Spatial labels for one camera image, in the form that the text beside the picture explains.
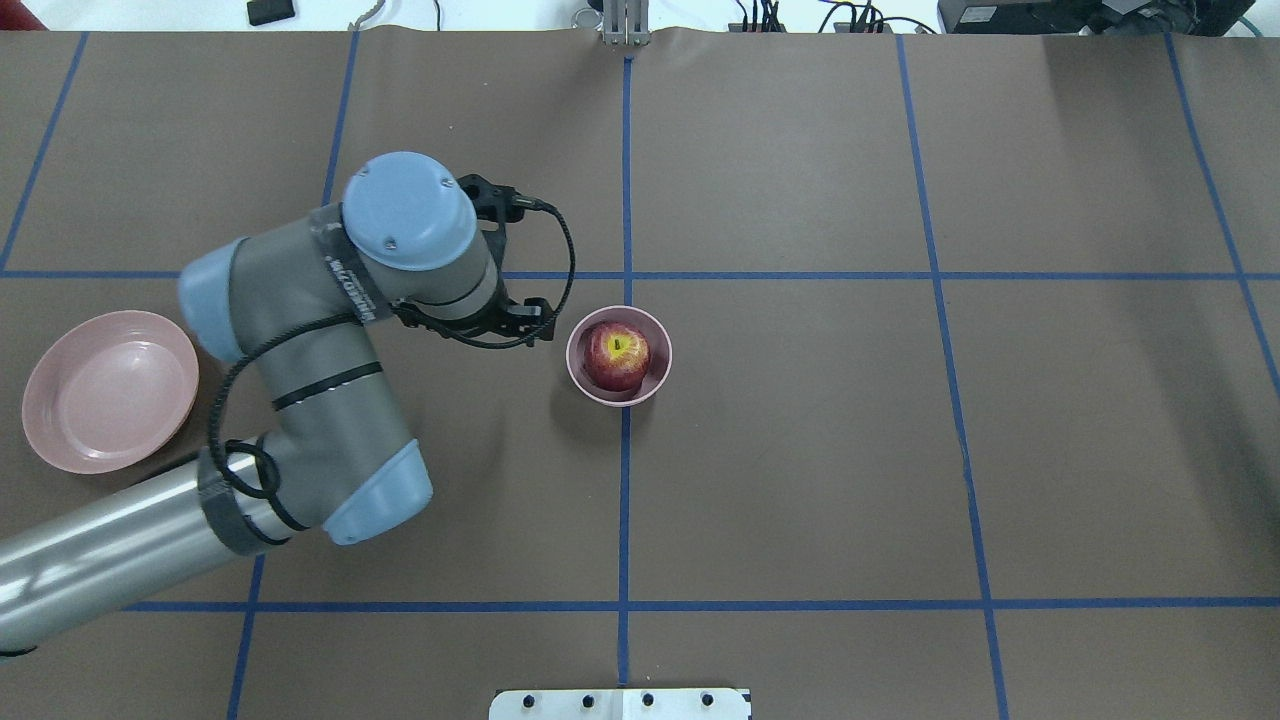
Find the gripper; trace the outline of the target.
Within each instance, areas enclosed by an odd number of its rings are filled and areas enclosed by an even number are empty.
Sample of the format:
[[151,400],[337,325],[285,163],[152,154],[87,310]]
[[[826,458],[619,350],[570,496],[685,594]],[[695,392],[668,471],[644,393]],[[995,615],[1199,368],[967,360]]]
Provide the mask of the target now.
[[554,340],[556,309],[543,297],[502,297],[475,316],[444,323],[440,334],[467,346],[534,346]]

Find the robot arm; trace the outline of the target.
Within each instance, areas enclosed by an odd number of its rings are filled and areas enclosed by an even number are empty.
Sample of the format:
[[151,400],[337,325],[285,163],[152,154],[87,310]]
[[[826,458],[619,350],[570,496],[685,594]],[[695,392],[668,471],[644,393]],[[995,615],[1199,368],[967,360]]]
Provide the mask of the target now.
[[178,278],[183,320],[224,366],[179,465],[3,542],[3,661],[64,632],[320,530],[358,544],[433,498],[372,340],[385,319],[460,345],[556,333],[564,299],[513,300],[511,224],[545,199],[421,152],[385,152],[297,220],[239,237]]

